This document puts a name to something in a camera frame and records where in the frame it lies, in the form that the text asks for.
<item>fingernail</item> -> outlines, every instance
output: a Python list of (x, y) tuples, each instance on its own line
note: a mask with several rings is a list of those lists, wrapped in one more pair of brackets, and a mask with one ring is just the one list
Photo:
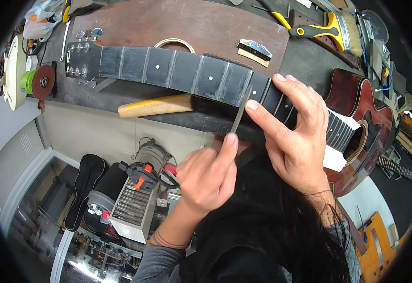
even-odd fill
[(295, 78), (295, 77), (293, 77), (292, 75), (288, 75), (288, 78), (291, 80), (291, 81), (297, 81), (297, 79)]
[(235, 133), (228, 133), (225, 137), (225, 143), (232, 145), (237, 140), (237, 135)]
[(256, 101), (254, 101), (253, 99), (250, 99), (249, 101), (247, 101), (247, 103), (245, 104), (245, 107), (247, 107), (247, 109), (249, 110), (256, 110), (258, 108), (258, 104)]
[(275, 74), (275, 78), (279, 81), (286, 82), (286, 78), (280, 74)]

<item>brush bristles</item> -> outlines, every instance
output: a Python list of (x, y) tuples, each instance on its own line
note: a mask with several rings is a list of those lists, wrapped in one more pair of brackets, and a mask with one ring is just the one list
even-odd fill
[(360, 45), (360, 35), (357, 30), (357, 25), (355, 23), (355, 16), (350, 14), (348, 8), (344, 8), (341, 11), (341, 15), (346, 22), (348, 28), (349, 39), (350, 39), (350, 53), (360, 57), (363, 55), (362, 47)]

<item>red acoustic guitar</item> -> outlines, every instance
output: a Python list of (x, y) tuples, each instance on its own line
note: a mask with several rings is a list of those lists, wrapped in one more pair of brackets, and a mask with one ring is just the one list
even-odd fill
[(341, 172), (324, 168), (334, 195), (344, 196), (373, 171), (389, 140), (393, 116), (388, 106), (374, 99), (368, 79), (342, 69), (334, 70), (325, 103), (360, 124), (344, 150), (347, 162)]

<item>hand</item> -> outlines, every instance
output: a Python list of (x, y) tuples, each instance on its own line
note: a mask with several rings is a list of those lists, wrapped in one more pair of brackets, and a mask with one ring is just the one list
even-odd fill
[(248, 115), (264, 131), (266, 148), (277, 174), (305, 195), (330, 191), (322, 168), (328, 111), (322, 97), (291, 75), (273, 76), (298, 111), (297, 127), (289, 130), (254, 100), (245, 106)]
[(229, 133), (220, 152), (212, 148), (194, 151), (177, 167), (182, 192), (180, 201), (191, 212), (206, 215), (221, 207), (233, 194), (238, 145), (237, 135)]

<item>guitar headstock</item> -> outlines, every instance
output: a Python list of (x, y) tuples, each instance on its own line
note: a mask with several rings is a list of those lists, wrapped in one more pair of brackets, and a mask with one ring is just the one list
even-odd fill
[(66, 76), (86, 81), (98, 77), (102, 47), (100, 40), (69, 42), (66, 45)]

